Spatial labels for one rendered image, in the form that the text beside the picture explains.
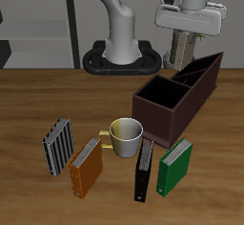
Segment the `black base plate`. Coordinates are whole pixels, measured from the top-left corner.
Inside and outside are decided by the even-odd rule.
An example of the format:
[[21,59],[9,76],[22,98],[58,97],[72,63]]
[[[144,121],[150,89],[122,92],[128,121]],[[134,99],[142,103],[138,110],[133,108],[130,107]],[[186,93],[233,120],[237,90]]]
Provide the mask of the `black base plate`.
[[152,49],[151,43],[146,40],[138,41],[142,56],[128,65],[116,65],[102,56],[105,50],[105,41],[95,41],[92,49],[83,57],[83,68],[94,75],[149,75],[161,69],[161,56]]

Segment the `dark brown desk caddy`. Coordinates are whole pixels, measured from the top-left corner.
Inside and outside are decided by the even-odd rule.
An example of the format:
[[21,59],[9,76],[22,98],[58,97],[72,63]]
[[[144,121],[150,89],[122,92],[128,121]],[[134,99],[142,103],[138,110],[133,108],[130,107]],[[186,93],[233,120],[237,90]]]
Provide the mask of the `dark brown desk caddy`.
[[169,150],[216,88],[223,53],[192,61],[171,78],[154,75],[132,96],[143,137]]

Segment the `white and yellow mug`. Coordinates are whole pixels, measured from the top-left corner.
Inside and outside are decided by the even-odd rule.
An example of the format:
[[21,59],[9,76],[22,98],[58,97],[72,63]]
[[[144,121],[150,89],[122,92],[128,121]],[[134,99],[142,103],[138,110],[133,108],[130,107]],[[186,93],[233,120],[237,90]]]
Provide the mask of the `white and yellow mug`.
[[111,139],[111,144],[101,144],[104,149],[113,149],[122,158],[133,157],[139,148],[143,133],[140,122],[133,118],[119,118],[114,120],[107,131],[100,131],[98,137],[103,135]]

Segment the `orange yellow book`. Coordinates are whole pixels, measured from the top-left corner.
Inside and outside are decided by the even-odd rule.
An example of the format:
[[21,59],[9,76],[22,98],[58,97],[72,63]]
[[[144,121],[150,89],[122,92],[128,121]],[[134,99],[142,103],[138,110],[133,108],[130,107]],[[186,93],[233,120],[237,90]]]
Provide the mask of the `orange yellow book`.
[[73,193],[84,198],[103,171],[101,141],[90,136],[69,166]]

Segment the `green pot plant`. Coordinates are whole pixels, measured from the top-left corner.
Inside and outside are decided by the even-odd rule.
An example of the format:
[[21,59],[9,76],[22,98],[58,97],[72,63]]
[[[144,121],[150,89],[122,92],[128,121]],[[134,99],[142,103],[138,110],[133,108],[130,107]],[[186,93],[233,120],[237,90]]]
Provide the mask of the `green pot plant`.
[[[164,67],[166,69],[175,69],[181,71],[184,67],[186,67],[191,61],[189,60],[189,51],[188,51],[188,42],[189,42],[189,35],[188,35],[188,42],[186,45],[183,63],[179,63],[179,33],[182,32],[181,30],[174,30],[173,31],[173,41],[172,41],[172,48],[170,51],[167,51],[164,55]],[[196,38],[202,38],[203,34],[197,33]]]

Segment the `black block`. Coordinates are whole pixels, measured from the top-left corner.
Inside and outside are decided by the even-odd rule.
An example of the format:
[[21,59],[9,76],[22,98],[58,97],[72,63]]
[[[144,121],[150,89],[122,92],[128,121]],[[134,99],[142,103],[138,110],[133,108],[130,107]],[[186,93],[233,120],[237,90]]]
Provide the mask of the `black block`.
[[10,42],[0,40],[0,69],[3,69],[11,55]]

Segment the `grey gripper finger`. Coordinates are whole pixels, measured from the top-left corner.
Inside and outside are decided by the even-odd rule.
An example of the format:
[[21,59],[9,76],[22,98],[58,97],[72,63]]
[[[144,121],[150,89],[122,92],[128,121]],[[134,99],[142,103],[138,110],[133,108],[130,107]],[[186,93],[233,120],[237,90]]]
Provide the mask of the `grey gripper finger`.
[[194,51],[194,45],[195,45],[195,38],[196,38],[196,33],[191,32],[189,34],[189,42],[188,42],[188,51],[189,51],[189,60],[193,60],[193,51]]
[[180,32],[179,33],[179,63],[182,64],[183,63],[183,59],[184,59],[184,53],[185,53],[185,49],[186,49],[186,45],[188,42],[188,33],[187,32]]

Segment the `green book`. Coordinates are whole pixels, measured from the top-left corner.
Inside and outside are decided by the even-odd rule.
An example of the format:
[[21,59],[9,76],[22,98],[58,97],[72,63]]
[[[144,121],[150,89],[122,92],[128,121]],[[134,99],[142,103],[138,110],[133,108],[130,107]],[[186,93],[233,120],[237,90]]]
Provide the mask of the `green book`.
[[187,174],[193,142],[182,138],[160,158],[156,191],[165,197]]

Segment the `grey black striped book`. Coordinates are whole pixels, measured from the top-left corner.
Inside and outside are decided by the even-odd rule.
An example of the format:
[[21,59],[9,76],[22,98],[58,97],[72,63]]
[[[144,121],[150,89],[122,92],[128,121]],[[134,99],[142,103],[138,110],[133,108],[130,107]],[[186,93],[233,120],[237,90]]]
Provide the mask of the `grey black striped book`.
[[42,140],[49,173],[59,176],[74,152],[71,121],[60,117]]

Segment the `grey shelf unit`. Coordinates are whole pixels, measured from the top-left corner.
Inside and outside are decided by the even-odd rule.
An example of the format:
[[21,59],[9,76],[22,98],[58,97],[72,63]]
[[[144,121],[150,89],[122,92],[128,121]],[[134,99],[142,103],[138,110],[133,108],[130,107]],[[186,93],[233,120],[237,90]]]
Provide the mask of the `grey shelf unit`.
[[78,69],[74,0],[0,0],[0,40],[10,42],[3,69]]

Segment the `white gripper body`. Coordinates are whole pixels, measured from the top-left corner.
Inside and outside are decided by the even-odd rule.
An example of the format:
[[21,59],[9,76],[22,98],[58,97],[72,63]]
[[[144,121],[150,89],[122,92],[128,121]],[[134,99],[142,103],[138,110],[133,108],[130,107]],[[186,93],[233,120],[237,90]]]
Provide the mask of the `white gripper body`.
[[185,11],[178,6],[160,5],[155,15],[158,27],[218,36],[227,9],[222,4],[208,2],[203,10]]

